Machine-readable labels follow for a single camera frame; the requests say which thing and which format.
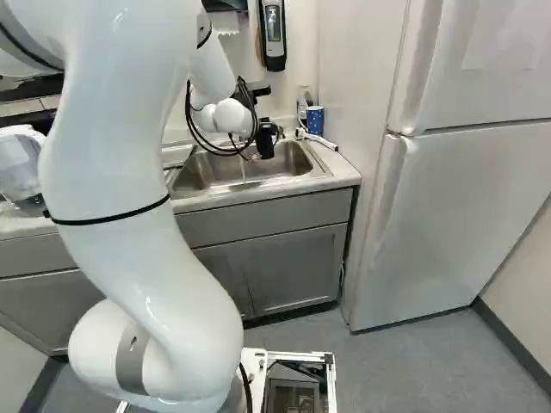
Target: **freezer door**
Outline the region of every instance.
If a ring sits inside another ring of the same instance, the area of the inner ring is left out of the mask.
[[[551,2],[410,2],[392,131],[551,118]]]
[[[351,329],[471,304],[551,192],[550,136],[551,123],[387,136],[401,165],[376,183]]]

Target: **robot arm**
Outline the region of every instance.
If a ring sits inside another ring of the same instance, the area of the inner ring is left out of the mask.
[[[251,111],[231,98],[236,77],[204,11],[198,18],[198,29],[198,48],[190,73],[193,120],[205,132],[248,136],[253,128]]]
[[[159,156],[189,77],[206,130],[250,129],[227,99],[235,79],[216,36],[197,50],[201,0],[2,1],[65,61],[40,184],[65,246],[108,298],[71,335],[73,369],[148,410],[215,413],[235,384],[243,326],[178,229]]]

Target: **gray floor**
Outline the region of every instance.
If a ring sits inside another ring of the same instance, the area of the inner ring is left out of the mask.
[[[248,330],[245,345],[335,352],[340,413],[551,412],[551,400],[470,310],[361,336],[330,311]],[[66,368],[41,413],[111,413],[116,405]]]

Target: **cabinet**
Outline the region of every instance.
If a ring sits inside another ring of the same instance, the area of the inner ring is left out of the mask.
[[[243,319],[337,299],[352,189],[183,213],[176,222]],[[0,242],[0,324],[48,355],[104,299],[58,234]]]
[[[247,319],[337,299],[346,231],[329,225],[194,252]]]
[[[347,225],[244,241],[257,317],[337,299]]]
[[[243,256],[238,243],[194,250],[195,256],[226,289],[241,312],[241,318],[252,318],[251,296],[245,282]]]
[[[67,347],[80,317],[105,297],[79,270],[0,280],[0,312],[9,330],[45,353]]]

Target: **stainless steel sink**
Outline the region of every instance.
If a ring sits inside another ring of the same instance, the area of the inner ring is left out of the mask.
[[[203,149],[195,149],[180,173],[169,182],[174,198],[198,193],[223,193],[281,184],[288,181],[330,176],[331,172],[318,159],[308,143],[283,140],[275,146],[275,157],[262,160],[252,145],[242,157],[218,157]]]

